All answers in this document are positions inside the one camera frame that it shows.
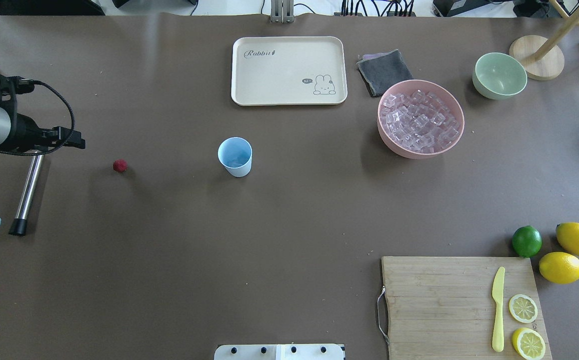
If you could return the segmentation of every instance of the brown table surface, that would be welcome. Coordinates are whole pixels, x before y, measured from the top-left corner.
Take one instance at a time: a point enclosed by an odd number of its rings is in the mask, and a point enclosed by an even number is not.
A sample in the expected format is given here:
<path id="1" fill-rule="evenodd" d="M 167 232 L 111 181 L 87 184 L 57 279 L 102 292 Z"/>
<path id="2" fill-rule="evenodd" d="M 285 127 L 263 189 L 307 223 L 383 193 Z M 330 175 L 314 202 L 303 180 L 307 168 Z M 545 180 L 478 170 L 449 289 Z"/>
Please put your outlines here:
<path id="1" fill-rule="evenodd" d="M 87 140 L 47 157 L 23 238 L 7 232 L 29 158 L 0 155 L 0 360 L 211 359 L 220 344 L 290 342 L 385 359 L 381 256 L 514 256 L 528 224 L 539 255 L 561 250 L 555 226 L 579 222 L 579 28 L 560 44 L 562 75 L 493 101 L 473 88 L 475 61 L 561 20 L 268 19 L 0 16 L 0 71 L 54 86 Z M 347 100 L 236 105 L 234 41 L 275 35 L 338 37 Z M 379 138 L 356 60 L 394 48 L 463 106 L 444 155 L 406 159 Z M 42 88 L 19 112 L 69 120 Z M 240 179 L 216 158 L 232 136 L 253 146 Z M 554 358 L 579 359 L 579 281 L 536 284 Z"/>

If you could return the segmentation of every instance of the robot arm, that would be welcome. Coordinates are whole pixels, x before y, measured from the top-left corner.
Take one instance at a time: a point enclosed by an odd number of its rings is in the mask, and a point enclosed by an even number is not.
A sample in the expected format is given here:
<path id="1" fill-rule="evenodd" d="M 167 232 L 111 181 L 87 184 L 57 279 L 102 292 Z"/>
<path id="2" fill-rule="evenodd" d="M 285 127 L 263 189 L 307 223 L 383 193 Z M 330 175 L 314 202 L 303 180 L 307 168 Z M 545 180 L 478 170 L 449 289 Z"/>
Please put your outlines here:
<path id="1" fill-rule="evenodd" d="M 61 126 L 42 129 L 30 117 L 17 112 L 16 96 L 31 93 L 34 91 L 35 85 L 46 87 L 66 105 L 71 118 L 69 129 Z M 0 153 L 34 157 L 32 168 L 30 168 L 34 172 L 32 173 L 30 170 L 30 173 L 27 174 L 26 186 L 20 200 L 17 217 L 10 228 L 10 234 L 25 235 L 27 210 L 32 201 L 43 155 L 52 153 L 63 146 L 86 148 L 86 141 L 81 138 L 80 132 L 74 130 L 74 127 L 72 107 L 50 85 L 37 80 L 24 79 L 20 76 L 6 77 L 0 75 Z"/>
<path id="2" fill-rule="evenodd" d="M 67 105 L 72 116 L 72 128 L 54 126 L 42 129 L 30 117 L 17 112 L 16 96 L 31 93 L 34 85 L 47 87 Z M 86 141 L 81 138 L 80 132 L 74 130 L 73 119 L 72 108 L 51 86 L 37 80 L 0 74 L 0 153 L 37 156 L 52 153 L 62 146 L 84 149 Z M 30 150 L 40 152 L 28 153 Z"/>

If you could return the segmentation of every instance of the wooden base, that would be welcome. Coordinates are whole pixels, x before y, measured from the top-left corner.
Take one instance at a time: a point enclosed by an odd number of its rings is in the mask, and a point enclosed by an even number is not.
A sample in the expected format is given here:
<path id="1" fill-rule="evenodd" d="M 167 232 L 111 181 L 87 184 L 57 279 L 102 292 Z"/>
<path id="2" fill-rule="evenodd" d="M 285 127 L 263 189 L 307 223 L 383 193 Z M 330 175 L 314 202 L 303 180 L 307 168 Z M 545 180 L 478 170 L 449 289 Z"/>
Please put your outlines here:
<path id="1" fill-rule="evenodd" d="M 539 35 L 526 35 L 516 39 L 509 47 L 509 55 L 518 60 L 527 71 L 527 77 L 534 80 L 552 80 L 559 76 L 566 66 L 563 51 L 554 46 L 542 59 L 534 59 L 533 55 L 547 38 Z"/>

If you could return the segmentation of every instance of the red berry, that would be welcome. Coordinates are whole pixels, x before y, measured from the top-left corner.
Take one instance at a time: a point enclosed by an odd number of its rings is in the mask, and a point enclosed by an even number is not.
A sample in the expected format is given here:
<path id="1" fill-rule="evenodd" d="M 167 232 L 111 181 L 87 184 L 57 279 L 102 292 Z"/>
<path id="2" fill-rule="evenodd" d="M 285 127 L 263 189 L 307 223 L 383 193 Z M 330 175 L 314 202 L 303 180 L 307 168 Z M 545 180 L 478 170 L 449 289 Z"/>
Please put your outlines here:
<path id="1" fill-rule="evenodd" d="M 118 159 L 114 161 L 114 165 L 112 165 L 114 171 L 118 173 L 123 173 L 125 170 L 128 169 L 128 162 L 123 159 Z"/>

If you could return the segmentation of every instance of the yellow knife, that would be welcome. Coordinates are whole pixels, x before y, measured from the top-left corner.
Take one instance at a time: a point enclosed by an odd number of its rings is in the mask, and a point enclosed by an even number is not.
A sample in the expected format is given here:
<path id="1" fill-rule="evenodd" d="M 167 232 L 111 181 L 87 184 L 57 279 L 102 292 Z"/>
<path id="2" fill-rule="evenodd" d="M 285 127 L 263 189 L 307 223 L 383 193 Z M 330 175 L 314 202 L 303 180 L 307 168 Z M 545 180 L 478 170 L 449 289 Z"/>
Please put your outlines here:
<path id="1" fill-rule="evenodd" d="M 505 282 L 505 268 L 499 267 L 491 286 L 491 297 L 496 302 L 496 316 L 493 319 L 493 333 L 491 334 L 491 348 L 500 353 L 504 347 L 503 337 L 503 284 Z"/>

